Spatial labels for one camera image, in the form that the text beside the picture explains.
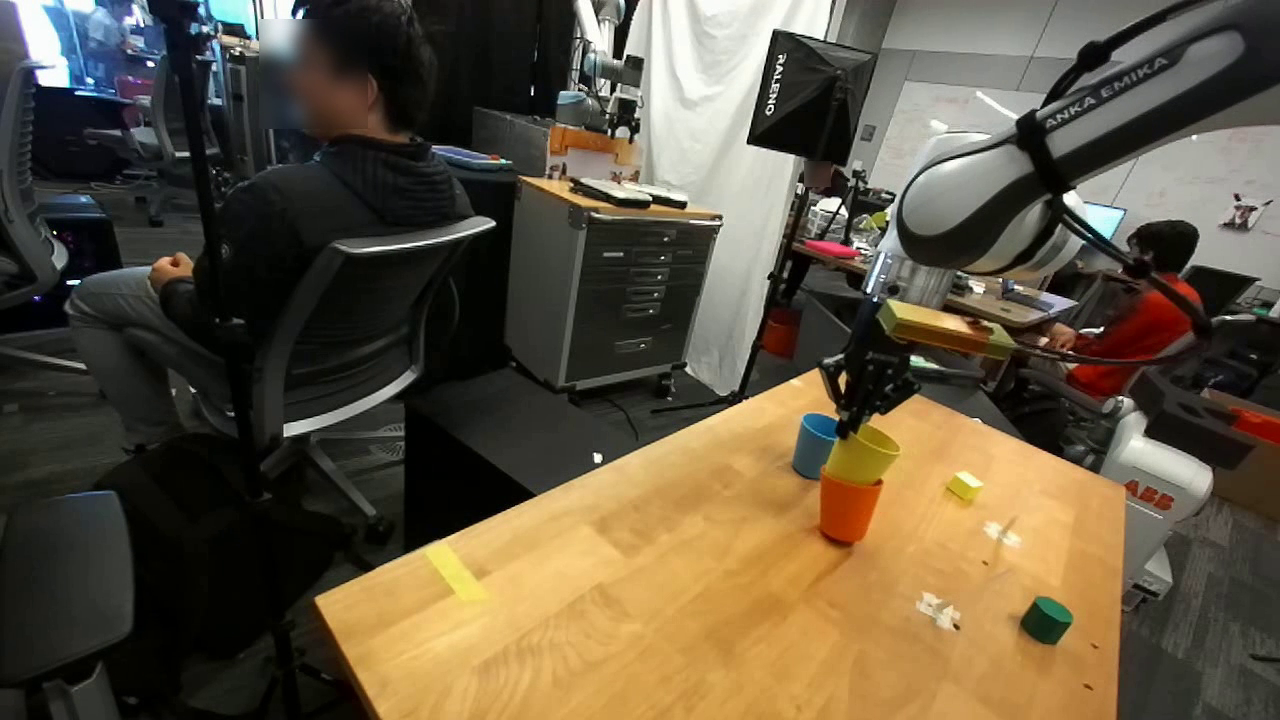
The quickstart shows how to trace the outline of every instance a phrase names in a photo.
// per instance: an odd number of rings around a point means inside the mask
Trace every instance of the red shirt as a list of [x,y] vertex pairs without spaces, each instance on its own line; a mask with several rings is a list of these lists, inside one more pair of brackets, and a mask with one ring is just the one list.
[[[1199,291],[1190,280],[1176,277],[1169,280],[1169,286],[1199,308]],[[1192,326],[1196,323],[1184,308],[1176,308],[1165,291],[1144,286],[1129,317],[1107,323],[1098,338],[1080,338],[1076,353],[1148,358],[1182,335],[1190,335]],[[1067,373],[1067,384],[1076,384],[1090,394],[1120,394],[1137,373],[1139,363],[1080,363]]]
[[1280,421],[1277,415],[1262,415],[1262,413],[1237,413],[1234,428],[1262,439],[1262,445],[1280,445]]

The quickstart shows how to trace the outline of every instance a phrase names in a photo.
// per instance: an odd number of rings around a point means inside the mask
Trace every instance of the orange cup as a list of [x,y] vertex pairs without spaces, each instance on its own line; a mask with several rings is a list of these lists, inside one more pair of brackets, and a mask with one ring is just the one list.
[[823,482],[821,487],[823,538],[834,538],[840,548],[866,538],[872,529],[883,478],[846,482],[846,478],[823,475],[821,482]]

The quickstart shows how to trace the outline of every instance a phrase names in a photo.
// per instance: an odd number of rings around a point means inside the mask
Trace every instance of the black cable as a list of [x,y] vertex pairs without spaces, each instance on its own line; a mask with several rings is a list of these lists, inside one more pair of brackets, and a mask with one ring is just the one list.
[[695,405],[669,405],[669,409],[651,409],[650,415],[710,413],[710,409],[724,409],[724,405],[737,405],[737,394],[712,394],[712,401],[695,401]]
[[614,405],[628,421],[635,445],[645,445],[635,415],[618,394],[603,394],[603,405]]
[[282,682],[283,682],[283,715],[300,720],[300,688],[297,688],[297,656],[291,656],[291,635],[288,635],[288,589],[283,589],[283,571],[282,571],[282,555],[271,548],[271,530],[269,530],[269,517],[265,506],[271,504],[265,468],[262,468],[262,445],[255,445],[255,428],[252,428],[252,344],[243,333],[242,317],[224,313],[224,297],[221,297],[221,259],[224,259],[224,233],[221,233],[221,215],[215,215],[215,196],[214,196],[214,171],[207,171],[207,149],[203,149],[203,121],[207,121],[207,42],[214,31],[203,24],[202,5],[192,0],[152,0],[152,15],[163,24],[163,38],[169,38],[169,56],[172,66],[181,76],[181,105],[185,105],[185,124],[187,124],[187,151],[192,151],[192,182],[195,182],[195,200],[202,200],[202,225],[203,225],[203,259],[214,259],[214,317],[224,338],[224,363],[230,363],[230,384],[231,384],[231,409],[237,409],[237,439],[242,439],[242,465],[243,465],[243,478],[252,482],[252,499],[249,499],[249,518],[252,518],[252,538],[262,551],[262,568],[269,576],[269,604],[271,612],[282,612],[282,622],[271,629],[271,642],[278,642],[278,668],[282,668]]

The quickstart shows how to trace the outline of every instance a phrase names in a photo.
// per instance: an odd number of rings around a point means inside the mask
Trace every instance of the person's hair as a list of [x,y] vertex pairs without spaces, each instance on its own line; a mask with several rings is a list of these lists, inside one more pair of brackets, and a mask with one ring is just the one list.
[[370,21],[370,76],[384,92],[389,124],[420,130],[436,99],[436,51],[408,0],[342,0]]
[[848,191],[848,171],[835,169],[835,171],[834,171],[834,182],[823,186],[823,196],[846,196],[846,191]]
[[1137,255],[1153,263],[1153,272],[1184,272],[1196,255],[1199,233],[1190,221],[1158,221],[1139,225],[1129,238]]

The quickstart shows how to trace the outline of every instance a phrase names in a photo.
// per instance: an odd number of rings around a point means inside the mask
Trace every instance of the white wall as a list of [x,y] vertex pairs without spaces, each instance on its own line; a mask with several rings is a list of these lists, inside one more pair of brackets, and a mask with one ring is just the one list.
[[[1165,0],[900,0],[883,36],[866,124],[872,182],[900,186],[934,137],[1001,130],[1007,114],[975,99],[1034,107],[1083,38],[1101,38]],[[1120,233],[1182,215],[1199,228],[1196,263],[1280,286],[1280,207],[1253,233],[1221,233],[1234,191],[1280,200],[1280,127],[1234,127],[1158,149],[1083,182],[1129,207]]]

